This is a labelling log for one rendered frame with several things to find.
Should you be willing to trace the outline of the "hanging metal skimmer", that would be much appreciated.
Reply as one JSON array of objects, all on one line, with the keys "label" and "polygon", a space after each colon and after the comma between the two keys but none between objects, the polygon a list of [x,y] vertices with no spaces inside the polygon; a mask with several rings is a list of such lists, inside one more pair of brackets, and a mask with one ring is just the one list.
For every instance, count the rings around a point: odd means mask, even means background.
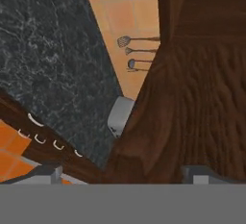
[{"label": "hanging metal skimmer", "polygon": [[119,48],[126,47],[130,44],[132,40],[150,40],[150,41],[160,41],[160,37],[129,37],[123,36],[119,37],[116,42]]}]

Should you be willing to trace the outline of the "brown wooden cabinet door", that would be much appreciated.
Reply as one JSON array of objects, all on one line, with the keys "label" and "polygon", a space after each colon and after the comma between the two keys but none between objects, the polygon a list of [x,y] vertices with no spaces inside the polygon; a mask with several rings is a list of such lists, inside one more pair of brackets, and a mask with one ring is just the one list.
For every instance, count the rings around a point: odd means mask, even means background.
[{"label": "brown wooden cabinet door", "polygon": [[113,184],[177,184],[188,166],[246,183],[246,43],[159,48],[105,170]]}]

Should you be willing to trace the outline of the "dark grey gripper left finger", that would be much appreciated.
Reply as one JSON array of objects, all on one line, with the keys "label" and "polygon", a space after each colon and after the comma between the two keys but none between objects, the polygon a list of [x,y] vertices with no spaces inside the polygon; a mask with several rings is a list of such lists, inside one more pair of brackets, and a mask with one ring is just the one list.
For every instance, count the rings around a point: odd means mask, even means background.
[{"label": "dark grey gripper left finger", "polygon": [[62,167],[39,165],[25,175],[7,181],[4,185],[60,185],[62,183]]}]

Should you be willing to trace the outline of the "hanging metal ladle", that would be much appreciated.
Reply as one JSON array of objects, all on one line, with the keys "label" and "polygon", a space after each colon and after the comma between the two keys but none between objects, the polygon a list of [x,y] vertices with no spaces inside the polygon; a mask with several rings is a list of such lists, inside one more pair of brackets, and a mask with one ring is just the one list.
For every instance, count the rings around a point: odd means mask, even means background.
[{"label": "hanging metal ladle", "polygon": [[129,60],[128,60],[128,67],[129,67],[129,69],[135,69],[135,64],[136,64],[137,62],[152,62],[152,61],[144,61],[144,60],[129,59]]}]

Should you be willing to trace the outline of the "grey metal toaster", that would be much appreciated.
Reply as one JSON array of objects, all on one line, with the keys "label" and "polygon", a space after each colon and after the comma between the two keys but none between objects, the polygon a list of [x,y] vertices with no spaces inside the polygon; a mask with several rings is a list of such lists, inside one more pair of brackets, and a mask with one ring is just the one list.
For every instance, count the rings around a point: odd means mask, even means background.
[{"label": "grey metal toaster", "polygon": [[120,137],[131,114],[135,101],[119,96],[116,98],[108,118],[108,127],[114,137]]}]

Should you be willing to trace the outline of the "hanging metal whisk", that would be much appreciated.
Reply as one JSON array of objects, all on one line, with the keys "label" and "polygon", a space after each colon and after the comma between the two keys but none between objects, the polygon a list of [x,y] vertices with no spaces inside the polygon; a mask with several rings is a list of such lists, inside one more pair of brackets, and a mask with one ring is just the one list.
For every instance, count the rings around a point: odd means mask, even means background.
[{"label": "hanging metal whisk", "polygon": [[129,48],[129,47],[126,47],[125,48],[125,54],[126,55],[129,55],[131,53],[157,53],[157,49],[132,49],[132,48]]}]

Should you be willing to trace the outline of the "brown wooden base cabinets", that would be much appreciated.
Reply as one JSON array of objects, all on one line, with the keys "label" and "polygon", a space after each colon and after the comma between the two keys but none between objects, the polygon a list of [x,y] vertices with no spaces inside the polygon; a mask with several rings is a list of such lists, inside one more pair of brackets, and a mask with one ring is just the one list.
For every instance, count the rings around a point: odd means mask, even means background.
[{"label": "brown wooden base cabinets", "polygon": [[[51,128],[44,125],[38,127],[28,118],[28,112],[10,95],[0,88],[0,118],[17,131],[22,130],[25,135],[30,135],[31,143],[24,150],[24,157],[41,164],[55,162],[62,166],[66,179],[74,178],[88,184],[99,184],[102,174],[97,166],[86,157],[79,158],[75,155],[75,148],[60,137]],[[33,115],[33,118],[42,123],[42,120]],[[38,134],[41,139],[46,139],[44,144],[34,140]],[[56,140],[59,145],[64,145],[59,151],[53,146]]]}]

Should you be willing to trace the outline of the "brown wooden wall cabinet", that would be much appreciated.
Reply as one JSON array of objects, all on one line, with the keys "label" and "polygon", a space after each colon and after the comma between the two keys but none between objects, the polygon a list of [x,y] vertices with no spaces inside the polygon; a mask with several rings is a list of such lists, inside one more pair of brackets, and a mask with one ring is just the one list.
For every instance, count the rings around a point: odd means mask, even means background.
[{"label": "brown wooden wall cabinet", "polygon": [[246,40],[246,0],[158,0],[160,41],[174,38]]}]

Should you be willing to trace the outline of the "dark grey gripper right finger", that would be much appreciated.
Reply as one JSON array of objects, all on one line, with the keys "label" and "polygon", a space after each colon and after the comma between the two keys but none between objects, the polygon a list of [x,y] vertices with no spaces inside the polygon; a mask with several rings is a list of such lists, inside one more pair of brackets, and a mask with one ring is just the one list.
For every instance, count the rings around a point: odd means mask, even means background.
[{"label": "dark grey gripper right finger", "polygon": [[190,185],[223,185],[244,184],[246,181],[232,180],[223,177],[203,165],[187,165],[183,169],[183,183]]}]

